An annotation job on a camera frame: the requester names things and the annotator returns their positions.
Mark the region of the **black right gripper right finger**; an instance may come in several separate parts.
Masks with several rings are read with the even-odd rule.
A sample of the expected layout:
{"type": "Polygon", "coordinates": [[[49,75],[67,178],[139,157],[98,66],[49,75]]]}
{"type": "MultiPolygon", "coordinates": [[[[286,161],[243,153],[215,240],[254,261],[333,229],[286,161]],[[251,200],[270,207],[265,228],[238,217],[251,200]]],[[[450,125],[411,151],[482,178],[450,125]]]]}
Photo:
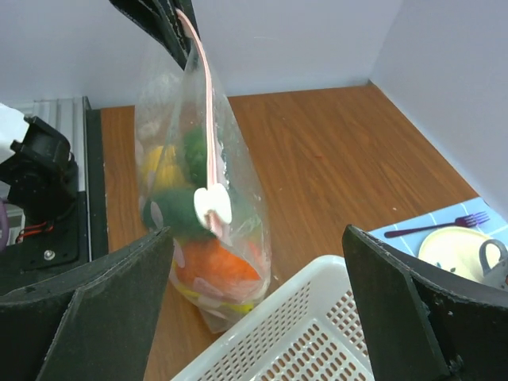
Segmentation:
{"type": "Polygon", "coordinates": [[[377,380],[505,380],[507,293],[454,275],[354,225],[344,259],[377,380]]]}

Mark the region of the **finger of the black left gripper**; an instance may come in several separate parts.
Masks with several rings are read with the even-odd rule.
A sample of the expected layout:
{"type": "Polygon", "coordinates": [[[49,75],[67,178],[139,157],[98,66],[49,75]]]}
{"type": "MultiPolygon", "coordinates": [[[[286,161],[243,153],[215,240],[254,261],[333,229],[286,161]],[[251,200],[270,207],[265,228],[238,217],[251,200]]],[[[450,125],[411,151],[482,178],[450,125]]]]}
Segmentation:
{"type": "Polygon", "coordinates": [[[160,43],[184,69],[191,50],[176,10],[181,10],[198,33],[191,0],[110,0],[110,3],[151,38],[160,43]]]}

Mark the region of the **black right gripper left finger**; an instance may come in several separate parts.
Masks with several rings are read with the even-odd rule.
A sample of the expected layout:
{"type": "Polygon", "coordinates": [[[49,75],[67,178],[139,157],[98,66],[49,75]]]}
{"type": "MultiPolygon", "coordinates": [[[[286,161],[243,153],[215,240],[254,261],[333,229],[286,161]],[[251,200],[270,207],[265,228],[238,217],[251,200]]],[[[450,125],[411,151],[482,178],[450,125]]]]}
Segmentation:
{"type": "Polygon", "coordinates": [[[2,379],[143,379],[172,249],[163,228],[78,267],[2,256],[2,379]]]}

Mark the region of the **clear zip top bag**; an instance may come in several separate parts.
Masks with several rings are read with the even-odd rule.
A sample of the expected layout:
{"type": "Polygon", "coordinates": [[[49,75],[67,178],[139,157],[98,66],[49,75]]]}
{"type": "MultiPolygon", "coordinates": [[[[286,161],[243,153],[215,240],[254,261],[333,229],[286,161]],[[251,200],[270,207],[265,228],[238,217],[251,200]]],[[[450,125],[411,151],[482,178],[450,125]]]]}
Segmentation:
{"type": "Polygon", "coordinates": [[[144,155],[157,146],[173,144],[187,185],[194,189],[194,211],[233,255],[258,272],[261,284],[242,298],[195,291],[176,278],[174,287],[198,307],[214,333],[231,328],[259,305],[271,281],[271,239],[264,194],[237,119],[195,29],[188,29],[190,55],[182,73],[171,70],[168,55],[154,51],[144,66],[144,85],[135,106],[135,159],[140,216],[147,198],[158,192],[142,184],[144,155]],[[184,135],[201,127],[206,135],[207,185],[190,180],[184,157],[184,135]]]}

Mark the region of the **white perforated plastic basket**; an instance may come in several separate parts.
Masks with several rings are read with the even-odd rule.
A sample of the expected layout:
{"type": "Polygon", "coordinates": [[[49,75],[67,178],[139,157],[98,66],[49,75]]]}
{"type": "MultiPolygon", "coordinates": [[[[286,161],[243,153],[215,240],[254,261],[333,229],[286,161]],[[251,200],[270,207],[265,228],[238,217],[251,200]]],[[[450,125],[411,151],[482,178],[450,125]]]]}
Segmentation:
{"type": "Polygon", "coordinates": [[[372,380],[344,258],[320,256],[226,331],[177,380],[372,380]]]}

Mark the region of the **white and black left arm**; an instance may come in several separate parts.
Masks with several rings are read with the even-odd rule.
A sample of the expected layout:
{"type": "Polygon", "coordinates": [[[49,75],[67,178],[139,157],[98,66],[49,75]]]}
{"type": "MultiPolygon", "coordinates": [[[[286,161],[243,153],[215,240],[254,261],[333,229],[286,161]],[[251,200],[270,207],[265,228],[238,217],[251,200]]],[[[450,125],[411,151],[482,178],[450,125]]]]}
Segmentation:
{"type": "MultiPolygon", "coordinates": [[[[165,48],[180,68],[191,51],[188,29],[197,21],[190,1],[113,1],[119,13],[165,48]]],[[[6,202],[36,222],[59,219],[77,194],[79,165],[70,141],[40,117],[1,105],[1,181],[6,202]]]]}

